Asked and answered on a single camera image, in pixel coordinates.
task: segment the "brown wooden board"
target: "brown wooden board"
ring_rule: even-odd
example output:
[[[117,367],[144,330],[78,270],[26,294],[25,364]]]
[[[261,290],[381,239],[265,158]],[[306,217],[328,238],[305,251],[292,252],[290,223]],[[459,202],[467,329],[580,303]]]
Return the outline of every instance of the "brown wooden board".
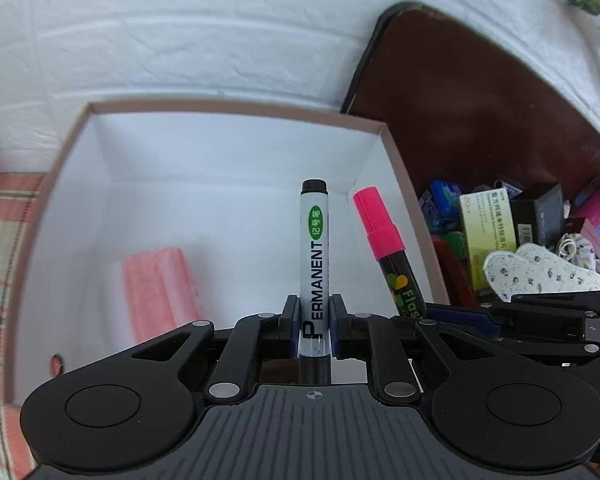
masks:
[[[387,123],[418,195],[436,178],[469,190],[503,178],[561,182],[572,200],[600,175],[600,134],[565,98],[490,40],[419,4],[381,17],[343,111]]]

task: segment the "pink marker cap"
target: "pink marker cap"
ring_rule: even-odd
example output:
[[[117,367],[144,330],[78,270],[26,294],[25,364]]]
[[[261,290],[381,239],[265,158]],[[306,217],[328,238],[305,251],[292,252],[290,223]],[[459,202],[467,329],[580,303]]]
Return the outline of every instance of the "pink marker cap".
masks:
[[[404,250],[400,233],[391,222],[377,187],[361,189],[353,195],[353,203],[365,227],[366,239],[376,260]]]

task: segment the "green oval label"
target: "green oval label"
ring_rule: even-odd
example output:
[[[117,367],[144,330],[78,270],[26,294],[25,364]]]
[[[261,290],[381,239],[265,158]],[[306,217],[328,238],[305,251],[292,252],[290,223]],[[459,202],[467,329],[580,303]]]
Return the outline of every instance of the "green oval label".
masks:
[[[314,240],[319,240],[322,236],[322,229],[324,228],[324,219],[322,218],[322,211],[317,205],[314,205],[309,210],[309,234]]]

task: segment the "pink and black marker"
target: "pink and black marker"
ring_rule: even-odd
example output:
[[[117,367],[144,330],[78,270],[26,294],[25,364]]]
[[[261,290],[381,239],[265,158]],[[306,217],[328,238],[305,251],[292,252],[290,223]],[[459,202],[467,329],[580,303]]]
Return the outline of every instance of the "pink and black marker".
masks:
[[[394,296],[398,313],[416,319],[427,317],[427,307],[404,253],[404,243],[378,188],[365,187],[353,195],[353,203],[365,227],[371,251]]]

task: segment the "wall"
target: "wall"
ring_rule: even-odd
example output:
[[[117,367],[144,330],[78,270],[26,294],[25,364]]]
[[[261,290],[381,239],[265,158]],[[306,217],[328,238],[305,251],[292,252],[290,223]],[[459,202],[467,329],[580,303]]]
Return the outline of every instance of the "wall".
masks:
[[[87,100],[216,96],[337,110],[401,0],[0,0],[0,171],[47,170]],[[499,42],[600,131],[600,79],[564,0],[420,0]]]

